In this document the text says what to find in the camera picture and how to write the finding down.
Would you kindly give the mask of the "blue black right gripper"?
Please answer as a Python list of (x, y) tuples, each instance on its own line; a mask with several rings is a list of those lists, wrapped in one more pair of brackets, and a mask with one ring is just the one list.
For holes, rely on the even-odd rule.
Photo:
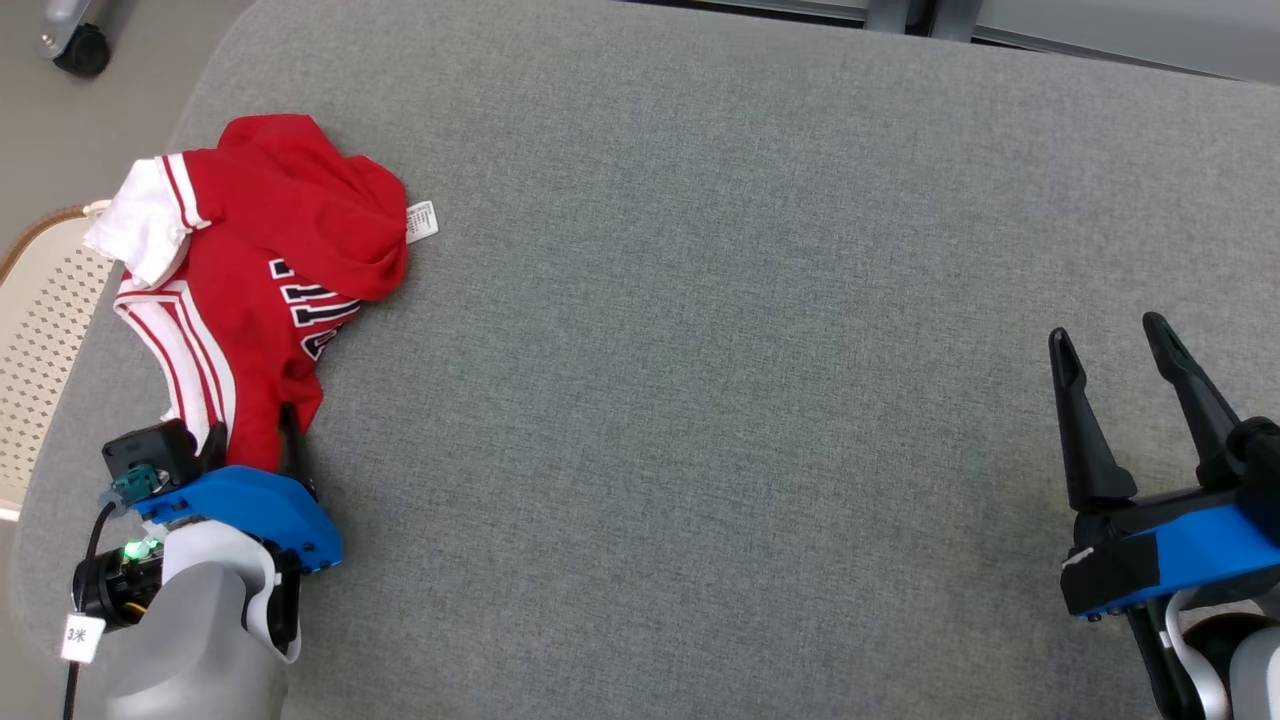
[(1121, 468), (1085, 395), (1087, 374), (1068, 331), (1050, 332), (1048, 351), (1069, 507), (1076, 512), (1060, 591), (1074, 618), (1231, 584), (1277, 568), (1277, 541), (1240, 510), (1243, 465), (1228, 452), (1240, 423), (1169, 320), (1142, 318), (1160, 375), (1178, 396), (1199, 462), (1203, 489), (1133, 500), (1137, 484)]

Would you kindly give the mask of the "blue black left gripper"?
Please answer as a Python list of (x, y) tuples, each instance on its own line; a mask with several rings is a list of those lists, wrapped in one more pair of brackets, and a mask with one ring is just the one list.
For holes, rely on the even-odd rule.
[[(342, 562), (343, 539), (316, 501), (305, 433), (293, 404), (278, 416), (280, 456), (278, 473), (225, 466), (229, 428), (215, 421), (198, 452), (201, 471), (183, 486), (155, 465), (137, 465), (115, 477), (105, 493), (108, 506), (93, 525), (90, 556), (74, 571), (74, 607), (105, 623), (106, 632), (136, 625), (154, 602), (163, 580), (177, 574), (180, 559), (207, 557), (215, 537), (188, 536), (184, 551), (160, 530), (187, 527), (230, 529), (227, 546), (246, 557), (248, 568), (264, 564), (266, 577), (248, 580), (255, 593), (246, 620), (252, 632), (296, 633), (300, 625), (300, 583), (303, 577)], [(156, 529), (146, 539), (99, 552), (106, 518), (136, 512)]]

